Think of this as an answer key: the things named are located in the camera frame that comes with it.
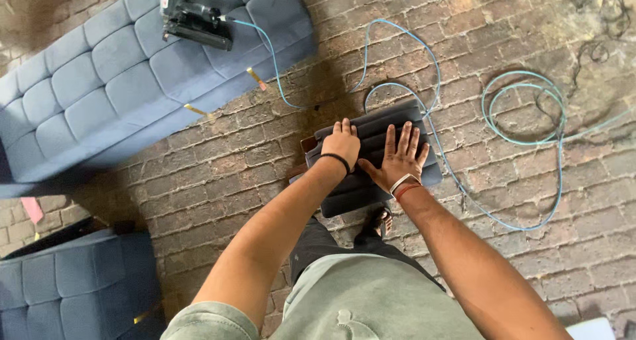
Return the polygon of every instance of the green t-shirt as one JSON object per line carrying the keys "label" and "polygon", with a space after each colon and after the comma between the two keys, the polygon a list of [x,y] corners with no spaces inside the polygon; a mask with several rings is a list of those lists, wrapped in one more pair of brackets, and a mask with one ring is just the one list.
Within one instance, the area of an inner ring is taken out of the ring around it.
{"label": "green t-shirt", "polygon": [[[258,340],[233,306],[202,302],[170,322],[162,340]],[[310,264],[286,299],[270,339],[483,339],[451,297],[408,264],[369,254]]]}

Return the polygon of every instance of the pink paper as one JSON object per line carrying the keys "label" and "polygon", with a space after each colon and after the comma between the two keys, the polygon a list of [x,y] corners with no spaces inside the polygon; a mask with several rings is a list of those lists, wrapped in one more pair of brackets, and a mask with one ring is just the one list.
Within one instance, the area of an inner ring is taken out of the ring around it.
{"label": "pink paper", "polygon": [[20,198],[22,200],[22,206],[27,211],[28,216],[31,218],[33,224],[37,224],[38,221],[44,217],[42,209],[37,204],[36,198]]}

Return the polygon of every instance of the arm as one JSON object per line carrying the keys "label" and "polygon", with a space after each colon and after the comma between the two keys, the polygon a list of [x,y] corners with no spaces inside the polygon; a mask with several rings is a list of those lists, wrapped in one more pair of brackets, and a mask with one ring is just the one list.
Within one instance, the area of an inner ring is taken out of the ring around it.
{"label": "arm", "polygon": [[[385,190],[407,173],[419,178],[429,146],[425,144],[420,157],[415,158],[418,139],[418,128],[412,136],[411,124],[405,124],[396,151],[395,127],[390,125],[382,169],[375,169],[366,160],[360,160],[360,165]],[[403,183],[394,194],[407,186]],[[571,339],[519,272],[424,187],[404,192],[400,205],[424,237],[457,301],[484,337]]]}
{"label": "arm", "polygon": [[[355,164],[360,149],[349,120],[334,125],[322,144],[323,154],[336,154]],[[333,157],[321,157],[300,179],[259,210],[223,251],[192,303],[217,301],[234,306],[258,328],[263,324],[270,287],[296,245],[307,220],[346,175]]]}

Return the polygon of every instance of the blue air hose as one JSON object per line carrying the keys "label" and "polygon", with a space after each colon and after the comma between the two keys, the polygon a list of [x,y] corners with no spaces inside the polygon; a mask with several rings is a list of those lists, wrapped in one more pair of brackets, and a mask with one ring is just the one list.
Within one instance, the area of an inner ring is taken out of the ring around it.
{"label": "blue air hose", "polygon": [[[256,26],[255,24],[252,24],[252,23],[247,23],[247,22],[244,22],[244,21],[231,19],[231,18],[227,18],[227,21],[232,21],[232,22],[235,22],[235,23],[238,23],[238,24],[244,24],[246,26],[250,26],[250,27],[256,28],[259,32],[261,32],[265,36],[265,38],[267,40],[267,43],[270,45],[270,50],[272,52],[272,59],[274,60],[274,69],[276,71],[276,82],[278,83],[278,87],[279,87],[279,91],[281,92],[282,100],[287,105],[289,105],[290,107],[294,107],[294,108],[312,108],[312,107],[314,107],[316,105],[319,105],[319,104],[314,104],[314,105],[309,105],[309,106],[298,106],[298,105],[293,105],[289,101],[287,101],[287,99],[285,98],[285,94],[282,91],[281,76],[279,75],[278,66],[276,64],[276,53],[274,52],[274,46],[272,45],[272,41],[270,40],[269,36],[267,36],[267,33],[265,33],[265,31],[263,31],[263,29],[261,29],[260,27]],[[615,117],[613,117],[613,118],[611,118],[611,119],[609,119],[609,120],[607,120],[607,121],[605,121],[605,122],[603,122],[601,124],[595,125],[595,126],[591,127],[590,129],[587,129],[586,131],[583,131],[583,132],[578,133],[578,134],[574,134],[572,136],[565,137],[563,135],[563,131],[565,130],[565,123],[567,121],[567,117],[566,117],[566,114],[565,114],[565,105],[563,104],[563,96],[561,95],[561,92],[559,91],[558,87],[555,84],[553,84],[552,81],[550,81],[546,77],[544,77],[542,75],[539,75],[537,73],[524,71],[524,70],[506,72],[506,73],[504,73],[504,74],[502,74],[500,76],[497,76],[492,81],[490,81],[488,86],[486,86],[486,88],[484,88],[483,93],[481,95],[481,113],[482,113],[482,115],[484,117],[484,120],[486,120],[486,124],[489,126],[489,128],[492,129],[492,131],[494,131],[494,133],[496,133],[497,135],[501,136],[505,140],[510,141],[512,143],[515,143],[515,144],[518,144],[518,145],[545,145],[545,144],[556,143],[557,151],[558,151],[558,158],[557,158],[558,192],[556,194],[556,201],[554,203],[554,206],[552,207],[552,210],[550,211],[550,214],[548,214],[548,216],[545,218],[545,220],[542,220],[539,224],[534,225],[532,227],[519,227],[519,226],[508,224],[508,223],[498,219],[493,214],[488,212],[486,209],[481,207],[481,205],[479,205],[479,203],[477,203],[477,201],[475,201],[470,196],[468,191],[466,191],[466,189],[464,188],[462,183],[459,181],[459,179],[457,178],[457,176],[453,172],[453,169],[450,167],[449,160],[447,159],[446,154],[444,153],[444,150],[443,150],[443,148],[441,146],[440,138],[438,136],[437,131],[435,130],[435,127],[433,125],[433,121],[431,120],[431,111],[435,107],[435,103],[437,102],[438,98],[440,97],[440,87],[441,87],[440,65],[437,62],[437,59],[435,58],[435,55],[431,51],[431,48],[429,48],[429,46],[426,45],[426,43],[424,43],[424,41],[419,39],[417,36],[415,36],[414,34],[409,32],[408,30],[404,29],[403,27],[400,27],[400,26],[392,23],[391,21],[387,21],[386,19],[375,19],[375,20],[371,21],[371,23],[366,28],[366,36],[365,36],[365,41],[364,41],[364,71],[362,72],[362,78],[360,79],[360,82],[358,82],[358,84],[356,84],[355,87],[353,87],[351,89],[351,91],[349,91],[349,92],[355,91],[362,84],[362,82],[364,81],[364,77],[366,76],[366,67],[367,67],[367,64],[368,64],[368,50],[369,50],[369,31],[371,29],[371,26],[373,26],[373,24],[375,24],[375,23],[387,23],[387,24],[389,24],[391,26],[394,26],[394,27],[400,29],[402,32],[404,32],[407,35],[409,35],[410,37],[412,37],[413,39],[415,39],[419,44],[423,45],[426,48],[426,51],[431,55],[431,57],[433,59],[433,63],[435,65],[435,69],[437,71],[438,81],[437,81],[437,86],[435,87],[435,95],[433,97],[433,102],[431,103],[431,106],[428,107],[428,108],[425,106],[424,102],[422,102],[420,97],[418,97],[415,92],[410,90],[409,87],[407,87],[407,86],[405,86],[403,84],[400,84],[400,83],[387,82],[387,83],[378,84],[378,85],[376,85],[375,87],[372,88],[372,90],[369,92],[369,94],[367,95],[367,97],[364,100],[364,112],[365,113],[367,112],[366,108],[367,108],[367,104],[369,102],[369,98],[380,87],[384,87],[386,85],[394,85],[394,86],[403,88],[403,89],[407,90],[410,94],[412,94],[415,97],[415,99],[420,103],[422,108],[424,109],[424,116],[423,117],[426,117],[428,119],[428,121],[429,121],[429,124],[431,125],[431,131],[433,132],[433,136],[435,137],[435,142],[438,144],[438,147],[440,148],[441,158],[444,161],[444,164],[446,164],[446,166],[448,167],[450,175],[452,176],[452,178],[457,183],[457,187],[462,191],[464,196],[466,198],[468,198],[469,200],[471,200],[485,215],[487,215],[491,219],[499,222],[500,224],[502,224],[502,225],[504,225],[504,226],[506,226],[506,227],[508,227],[510,229],[514,229],[514,230],[534,230],[534,229],[537,229],[537,228],[540,228],[540,227],[544,226],[548,221],[550,221],[552,216],[555,214],[556,209],[558,207],[558,204],[561,201],[561,194],[562,194],[562,189],[563,189],[563,166],[561,164],[561,157],[562,157],[562,154],[563,154],[563,142],[564,141],[569,141],[569,140],[572,140],[572,139],[575,139],[575,138],[579,138],[580,136],[583,136],[584,134],[587,134],[587,133],[593,132],[595,130],[598,130],[601,127],[603,127],[605,125],[608,125],[608,124],[616,121],[617,119],[621,118],[622,116],[630,113],[631,110],[632,110],[632,109],[628,109],[628,110],[620,113],[619,115],[617,115],[617,116],[615,116]],[[499,79],[504,78],[505,76],[511,76],[511,75],[532,76],[532,77],[541,79],[548,86],[547,87],[543,87],[543,86],[540,86],[540,85],[537,85],[537,84],[527,83],[527,82],[519,82],[519,83],[509,84],[509,85],[501,88],[495,94],[495,96],[490,101],[490,106],[488,108],[488,111],[486,111],[486,95],[488,94],[488,91],[491,88],[491,86],[495,82],[497,82]],[[513,139],[513,138],[511,138],[509,136],[504,135],[504,133],[502,133],[502,131],[497,127],[497,125],[495,124],[495,122],[493,120],[493,111],[492,110],[493,110],[494,105],[497,103],[498,98],[501,95],[503,95],[505,92],[509,91],[510,89],[514,89],[514,88],[518,88],[518,87],[529,87],[529,88],[540,89],[541,92],[545,92],[553,101],[555,101],[557,103],[557,105],[559,106],[559,108],[561,109],[561,116],[559,118],[559,124],[555,127],[555,129],[547,137],[545,137],[542,140],[539,140],[539,141],[522,141],[522,140]]]}

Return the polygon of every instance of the hand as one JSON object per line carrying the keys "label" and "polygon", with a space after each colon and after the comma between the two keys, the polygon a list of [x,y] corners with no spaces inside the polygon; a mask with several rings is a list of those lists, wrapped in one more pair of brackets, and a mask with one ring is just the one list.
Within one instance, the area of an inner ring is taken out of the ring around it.
{"label": "hand", "polygon": [[349,168],[354,169],[358,152],[360,151],[360,139],[357,137],[355,125],[344,118],[333,126],[333,134],[327,136],[322,142],[321,154],[336,154],[347,161]]}
{"label": "hand", "polygon": [[[417,153],[417,143],[420,140],[420,129],[414,127],[412,129],[413,133],[411,133],[411,126],[411,122],[404,124],[396,150],[396,127],[389,125],[381,169],[376,169],[369,160],[358,160],[360,167],[366,171],[371,179],[380,186],[382,190],[385,190],[386,193],[389,193],[393,184],[406,174],[412,174],[417,177],[418,180],[422,177],[422,166],[424,166],[426,157],[429,155],[429,144],[424,143],[420,157],[416,158],[415,154]],[[408,178],[400,186],[406,186],[409,183],[415,183],[415,180]]]}

